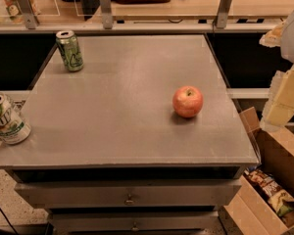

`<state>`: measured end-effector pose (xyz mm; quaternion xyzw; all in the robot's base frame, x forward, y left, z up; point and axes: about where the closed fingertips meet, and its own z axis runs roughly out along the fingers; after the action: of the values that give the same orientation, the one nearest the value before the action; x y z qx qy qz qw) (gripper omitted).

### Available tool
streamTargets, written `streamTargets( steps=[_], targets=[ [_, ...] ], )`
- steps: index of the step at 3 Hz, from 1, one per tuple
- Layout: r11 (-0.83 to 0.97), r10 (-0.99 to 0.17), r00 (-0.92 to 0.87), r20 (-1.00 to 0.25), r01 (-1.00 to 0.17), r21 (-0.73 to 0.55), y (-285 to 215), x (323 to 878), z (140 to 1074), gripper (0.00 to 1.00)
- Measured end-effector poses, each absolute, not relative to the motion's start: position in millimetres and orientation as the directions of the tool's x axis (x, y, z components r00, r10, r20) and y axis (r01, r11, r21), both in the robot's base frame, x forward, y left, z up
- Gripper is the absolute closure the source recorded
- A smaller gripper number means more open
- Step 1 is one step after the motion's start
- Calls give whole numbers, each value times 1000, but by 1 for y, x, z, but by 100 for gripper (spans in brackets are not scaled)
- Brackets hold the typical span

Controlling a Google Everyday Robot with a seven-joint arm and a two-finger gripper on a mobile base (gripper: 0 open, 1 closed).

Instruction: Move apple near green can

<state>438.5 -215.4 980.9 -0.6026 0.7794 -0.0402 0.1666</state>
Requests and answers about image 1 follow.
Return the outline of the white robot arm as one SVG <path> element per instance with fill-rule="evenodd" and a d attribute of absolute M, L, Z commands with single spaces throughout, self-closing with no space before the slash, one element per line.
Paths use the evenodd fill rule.
<path fill-rule="evenodd" d="M 286 125 L 294 116 L 294 10 L 287 19 L 264 34 L 259 43 L 279 47 L 281 57 L 292 63 L 288 71 L 278 70 L 271 80 L 261 129 L 272 132 Z"/>

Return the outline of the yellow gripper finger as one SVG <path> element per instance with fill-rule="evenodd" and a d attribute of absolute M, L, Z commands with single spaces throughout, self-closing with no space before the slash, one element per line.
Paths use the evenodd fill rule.
<path fill-rule="evenodd" d="M 290 70 L 278 70 L 272 78 L 269 99 L 265 103 L 260 127 L 277 131 L 294 116 L 294 65 Z"/>
<path fill-rule="evenodd" d="M 285 22 L 279 23 L 275 28 L 264 34 L 259 43 L 266 47 L 279 47 L 281 43 L 281 36 L 284 29 Z"/>

